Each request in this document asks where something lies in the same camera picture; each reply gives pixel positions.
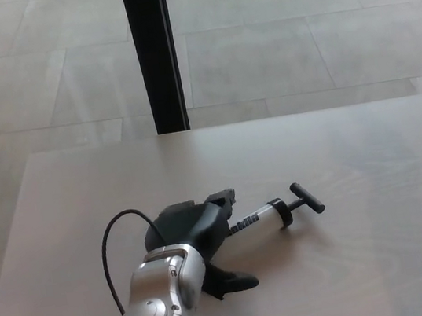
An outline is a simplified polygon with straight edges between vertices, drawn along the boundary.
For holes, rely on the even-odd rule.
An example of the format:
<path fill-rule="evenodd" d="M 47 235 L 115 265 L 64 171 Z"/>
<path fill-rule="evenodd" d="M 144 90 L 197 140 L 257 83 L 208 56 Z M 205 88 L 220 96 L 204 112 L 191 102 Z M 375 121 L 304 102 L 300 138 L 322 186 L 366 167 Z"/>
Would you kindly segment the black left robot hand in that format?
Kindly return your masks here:
<path fill-rule="evenodd" d="M 222 270 L 211 263 L 229 235 L 229 219 L 235 203 L 234 189 L 212 193 L 201 204 L 185 201 L 164 208 L 145 235 L 147 252 L 173 244 L 195 248 L 206 265 L 202 290 L 216 299 L 259 285 L 257 277 Z"/>

